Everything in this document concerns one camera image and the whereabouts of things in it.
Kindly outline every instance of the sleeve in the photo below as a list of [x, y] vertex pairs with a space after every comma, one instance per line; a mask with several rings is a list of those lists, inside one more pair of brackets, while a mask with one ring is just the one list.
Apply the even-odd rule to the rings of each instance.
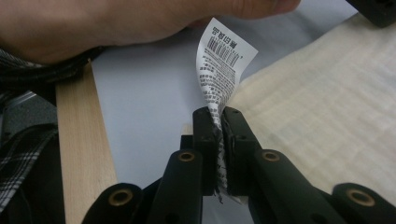
[[27, 90], [81, 74], [85, 64], [105, 48], [89, 49], [64, 62], [44, 65], [26, 62], [0, 49], [0, 88]]

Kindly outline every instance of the white tag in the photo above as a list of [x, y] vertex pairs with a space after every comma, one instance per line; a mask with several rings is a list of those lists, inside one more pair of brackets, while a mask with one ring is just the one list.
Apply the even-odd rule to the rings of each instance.
[[[257, 52], [245, 40], [214, 18], [201, 37], [196, 59], [197, 75], [213, 122], [220, 131], [221, 113], [235, 93], [243, 71]], [[224, 156], [221, 139], [218, 178], [221, 186], [227, 189]]]

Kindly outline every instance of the finger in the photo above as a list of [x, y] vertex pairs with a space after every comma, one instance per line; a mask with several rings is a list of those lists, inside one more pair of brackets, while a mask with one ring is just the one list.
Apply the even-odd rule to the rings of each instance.
[[206, 17], [206, 18], [200, 19], [198, 21], [193, 21], [187, 27], [189, 27], [189, 28], [203, 27], [203, 26], [206, 26], [208, 23], [210, 23], [211, 20], [212, 20], [212, 17]]
[[219, 15], [241, 19], [259, 19], [293, 11], [301, 0], [218, 0], [215, 9]]

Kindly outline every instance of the black object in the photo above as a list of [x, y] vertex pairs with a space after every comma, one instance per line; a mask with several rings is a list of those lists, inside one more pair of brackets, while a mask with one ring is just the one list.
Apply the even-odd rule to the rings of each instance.
[[[38, 154], [29, 171], [26, 167], [29, 158]], [[15, 133], [1, 147], [1, 159], [10, 160], [0, 169], [1, 187], [11, 189], [16, 180], [21, 185], [12, 186], [18, 190], [1, 213], [0, 223], [64, 224], [64, 191], [57, 125], [39, 124]]]
[[[332, 195], [314, 188], [282, 153], [262, 149], [242, 113], [226, 107], [222, 129], [227, 156], [228, 192], [248, 196], [256, 224], [264, 223], [396, 223], [396, 208], [357, 184], [341, 184]], [[94, 203], [83, 224], [201, 223], [202, 196], [214, 192], [219, 134], [209, 110], [193, 113], [194, 135], [183, 135], [163, 178], [141, 190], [129, 209], [111, 206], [108, 195]], [[127, 217], [122, 221], [111, 216]]]
[[43, 66], [17, 66], [14, 62], [0, 61], [0, 88], [28, 90], [82, 74], [82, 69], [96, 58], [104, 47], [89, 49], [64, 62]]
[[365, 18], [378, 27], [396, 22], [396, 0], [347, 0]]

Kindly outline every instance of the clamp jaw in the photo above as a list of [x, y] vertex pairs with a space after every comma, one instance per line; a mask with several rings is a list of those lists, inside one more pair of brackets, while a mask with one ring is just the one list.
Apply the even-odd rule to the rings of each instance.
[[372, 24], [386, 27], [396, 22], [395, 0], [347, 0]]
[[[222, 115], [227, 191], [248, 196], [250, 214], [263, 223], [396, 223], [396, 208], [357, 184], [337, 185], [332, 195], [313, 187], [282, 153], [262, 149], [242, 113]], [[202, 197], [217, 185], [219, 136], [207, 107], [193, 113], [193, 135], [182, 135], [163, 178], [145, 189], [117, 184], [92, 205], [83, 224], [199, 224]]]

